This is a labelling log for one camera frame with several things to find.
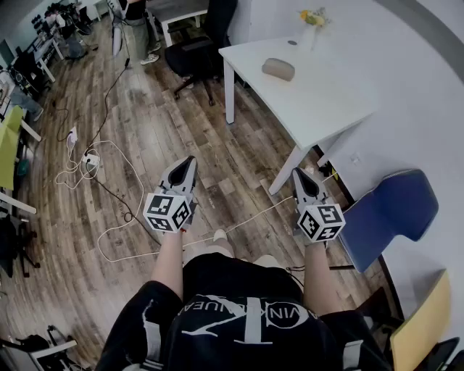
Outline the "black office chair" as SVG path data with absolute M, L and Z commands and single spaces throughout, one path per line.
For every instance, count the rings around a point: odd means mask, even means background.
M 200 80 L 208 95 L 209 105 L 215 104 L 208 81 L 220 80 L 222 56 L 219 50 L 231 45 L 228 29 L 237 4 L 238 0 L 209 0 L 203 24 L 205 35 L 165 49 L 167 65 L 179 77 L 186 79 L 173 91 L 176 100 L 180 98 L 180 91 Z

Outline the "white table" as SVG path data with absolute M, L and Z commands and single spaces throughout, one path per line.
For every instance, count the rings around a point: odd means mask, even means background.
M 287 41 L 296 41 L 292 46 Z M 300 38 L 274 38 L 242 43 L 219 50 L 223 58 L 225 89 L 225 120 L 235 121 L 234 78 L 239 76 L 261 98 L 286 129 L 295 147 L 269 187 L 278 193 L 309 150 L 336 137 L 320 164 L 353 132 L 353 127 L 371 115 L 376 107 L 361 91 L 359 83 L 331 66 L 312 51 L 304 51 Z M 292 81 L 285 81 L 262 72 L 268 58 L 282 59 L 295 68 Z

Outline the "black printed t-shirt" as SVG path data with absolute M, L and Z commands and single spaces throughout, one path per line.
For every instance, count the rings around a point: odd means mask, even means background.
M 283 269 L 219 253 L 183 268 L 183 295 L 145 283 L 125 305 L 96 371 L 390 371 L 355 311 L 306 309 Z

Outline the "person's right leg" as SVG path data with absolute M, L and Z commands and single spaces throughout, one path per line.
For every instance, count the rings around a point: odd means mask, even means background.
M 254 264 L 261 267 L 283 269 L 283 266 L 277 261 L 277 259 L 269 254 L 256 259 Z

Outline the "person's left leg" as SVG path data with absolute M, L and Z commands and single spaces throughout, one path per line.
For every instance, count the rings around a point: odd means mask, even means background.
M 210 244 L 207 246 L 203 242 L 189 245 L 183 250 L 183 266 L 192 259 L 204 254 L 219 253 L 226 257 L 234 258 L 235 254 L 232 245 L 228 241 L 226 232 L 222 229 L 216 230 Z

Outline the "white vase with flowers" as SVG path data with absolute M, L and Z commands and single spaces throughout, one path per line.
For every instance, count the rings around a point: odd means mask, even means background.
M 316 10 L 305 9 L 299 13 L 299 16 L 304 22 L 304 30 L 302 31 L 299 45 L 304 51 L 312 51 L 318 34 L 330 22 L 326 14 L 326 8 L 320 7 Z

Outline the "person's leg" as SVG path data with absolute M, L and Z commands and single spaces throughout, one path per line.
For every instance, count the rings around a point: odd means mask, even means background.
M 203 242 L 189 245 L 183 250 L 183 266 L 192 259 L 204 254 L 219 253 L 226 257 L 234 258 L 235 254 L 232 245 L 228 241 L 226 232 L 222 229 L 216 230 L 210 244 L 207 246 Z
M 277 261 L 277 259 L 269 254 L 256 259 L 254 264 L 261 267 L 283 269 L 283 266 Z

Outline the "person's right forearm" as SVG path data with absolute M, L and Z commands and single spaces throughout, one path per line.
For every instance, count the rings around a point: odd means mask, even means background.
M 322 242 L 305 249 L 303 302 L 318 317 L 342 311 Z

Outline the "beige glasses case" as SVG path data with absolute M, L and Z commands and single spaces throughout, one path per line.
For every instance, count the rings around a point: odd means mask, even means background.
M 262 72 L 285 81 L 292 81 L 295 75 L 295 68 L 292 64 L 282 59 L 268 58 L 262 65 Z

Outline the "green desk panel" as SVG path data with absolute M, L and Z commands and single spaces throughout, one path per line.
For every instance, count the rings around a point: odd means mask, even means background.
M 23 110 L 14 106 L 0 123 L 0 188 L 14 190 L 17 155 Z

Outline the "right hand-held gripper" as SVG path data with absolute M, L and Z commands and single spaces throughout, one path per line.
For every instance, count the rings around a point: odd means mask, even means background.
M 330 196 L 324 198 L 326 196 L 324 185 L 308 171 L 294 168 L 292 180 L 294 200 L 297 203 L 293 236 L 304 235 L 311 243 L 335 239 L 346 225 L 340 205 Z M 310 200 L 307 202 L 299 200 L 310 197 L 314 198 L 313 203 L 310 203 Z

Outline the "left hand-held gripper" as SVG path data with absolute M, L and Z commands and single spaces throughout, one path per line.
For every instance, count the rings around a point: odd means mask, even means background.
M 163 172 L 161 185 L 165 188 L 178 186 L 182 193 L 158 187 L 154 193 L 147 194 L 143 216 L 152 230 L 177 233 L 192 224 L 196 208 L 192 193 L 196 171 L 197 160 L 189 156 L 172 163 Z

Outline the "person's left forearm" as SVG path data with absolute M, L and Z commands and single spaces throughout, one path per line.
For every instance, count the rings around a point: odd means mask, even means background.
M 183 300 L 183 234 L 166 233 L 151 280 L 162 283 Z

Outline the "grey top white desk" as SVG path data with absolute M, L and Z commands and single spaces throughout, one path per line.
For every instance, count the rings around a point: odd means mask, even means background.
M 146 11 L 157 41 L 160 40 L 154 20 L 158 20 L 162 27 L 162 34 L 166 47 L 173 45 L 169 25 L 171 23 L 194 18 L 195 26 L 200 28 L 201 16 L 207 13 L 209 0 L 147 0 Z

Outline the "yellow chair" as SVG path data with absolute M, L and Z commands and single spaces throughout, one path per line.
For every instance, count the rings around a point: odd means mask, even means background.
M 427 297 L 391 335 L 394 371 L 413 371 L 440 341 L 451 313 L 449 275 L 442 270 Z

